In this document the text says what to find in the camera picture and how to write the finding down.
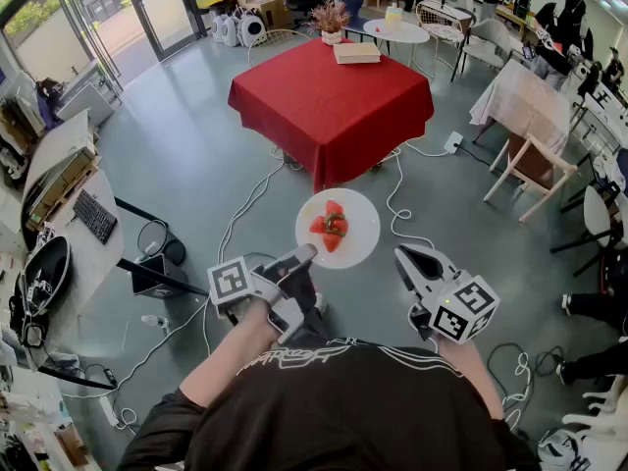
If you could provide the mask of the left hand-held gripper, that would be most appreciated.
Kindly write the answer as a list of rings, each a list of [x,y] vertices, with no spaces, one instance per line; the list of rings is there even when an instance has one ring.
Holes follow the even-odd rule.
[[[301,328],[322,337],[322,314],[309,274],[317,254],[314,244],[305,243],[266,266],[249,269],[240,256],[210,268],[210,302],[217,317],[235,325],[236,313],[257,298],[265,303],[266,319],[279,332],[280,344]]]

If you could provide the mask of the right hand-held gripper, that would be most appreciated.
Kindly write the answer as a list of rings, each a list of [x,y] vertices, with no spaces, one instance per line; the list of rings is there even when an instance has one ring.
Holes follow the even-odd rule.
[[[489,325],[499,297],[483,277],[458,271],[442,252],[419,244],[401,244],[394,257],[403,283],[418,297],[408,320],[424,340],[437,334],[464,344]]]

